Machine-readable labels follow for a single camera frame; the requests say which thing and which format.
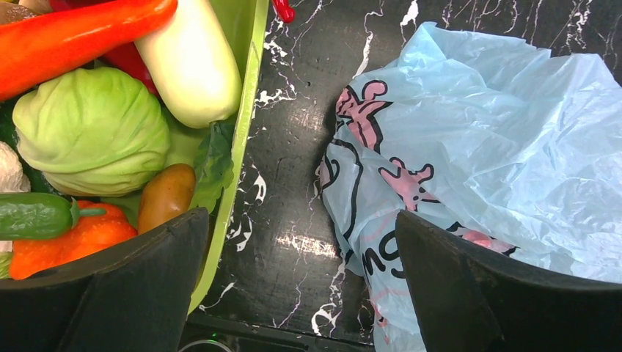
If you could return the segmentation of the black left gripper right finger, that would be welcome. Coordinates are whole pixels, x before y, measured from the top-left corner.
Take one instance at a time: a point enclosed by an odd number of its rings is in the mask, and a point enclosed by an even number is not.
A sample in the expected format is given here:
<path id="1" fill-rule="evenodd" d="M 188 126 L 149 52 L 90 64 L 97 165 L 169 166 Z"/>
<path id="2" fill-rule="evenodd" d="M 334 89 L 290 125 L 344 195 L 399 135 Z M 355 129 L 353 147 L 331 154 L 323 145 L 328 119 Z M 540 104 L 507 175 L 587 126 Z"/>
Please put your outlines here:
<path id="1" fill-rule="evenodd" d="M 398 252 L 428 351 L 619 351 L 621 286 L 559 274 L 401 211 Z"/>

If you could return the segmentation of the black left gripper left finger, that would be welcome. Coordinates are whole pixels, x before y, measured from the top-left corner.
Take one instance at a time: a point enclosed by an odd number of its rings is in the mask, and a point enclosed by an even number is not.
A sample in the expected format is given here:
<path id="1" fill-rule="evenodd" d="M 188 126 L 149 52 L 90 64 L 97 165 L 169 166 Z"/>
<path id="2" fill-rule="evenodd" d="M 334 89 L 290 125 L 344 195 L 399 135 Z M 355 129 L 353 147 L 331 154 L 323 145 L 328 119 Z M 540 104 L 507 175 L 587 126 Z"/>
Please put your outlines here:
<path id="1" fill-rule="evenodd" d="M 1 281 L 3 351 L 176 351 L 208 242 L 194 208 L 101 252 Z"/>

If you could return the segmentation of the light blue plastic bag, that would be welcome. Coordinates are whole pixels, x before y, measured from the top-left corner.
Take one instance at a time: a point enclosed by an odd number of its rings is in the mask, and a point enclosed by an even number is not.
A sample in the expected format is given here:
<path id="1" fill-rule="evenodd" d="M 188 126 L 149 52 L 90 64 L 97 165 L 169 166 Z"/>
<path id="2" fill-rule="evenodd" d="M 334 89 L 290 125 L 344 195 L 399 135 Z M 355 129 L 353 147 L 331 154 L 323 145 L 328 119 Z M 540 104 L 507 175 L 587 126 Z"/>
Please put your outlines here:
<path id="1" fill-rule="evenodd" d="M 621 86 L 600 56 L 423 23 L 340 94 L 318 167 L 377 351 L 423 351 L 400 210 L 539 268 L 621 281 Z"/>

